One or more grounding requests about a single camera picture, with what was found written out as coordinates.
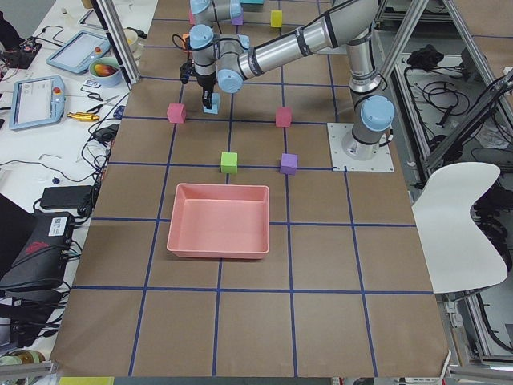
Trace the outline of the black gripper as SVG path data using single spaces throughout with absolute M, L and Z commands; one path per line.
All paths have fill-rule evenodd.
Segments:
M 202 104 L 204 108 L 212 109 L 213 107 L 213 90 L 215 87 L 215 73 L 208 75 L 196 75 L 197 83 L 202 87 Z

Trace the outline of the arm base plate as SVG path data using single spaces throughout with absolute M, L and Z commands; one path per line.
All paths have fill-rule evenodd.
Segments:
M 332 170 L 335 172 L 394 172 L 386 134 L 376 144 L 353 137 L 353 124 L 327 123 Z

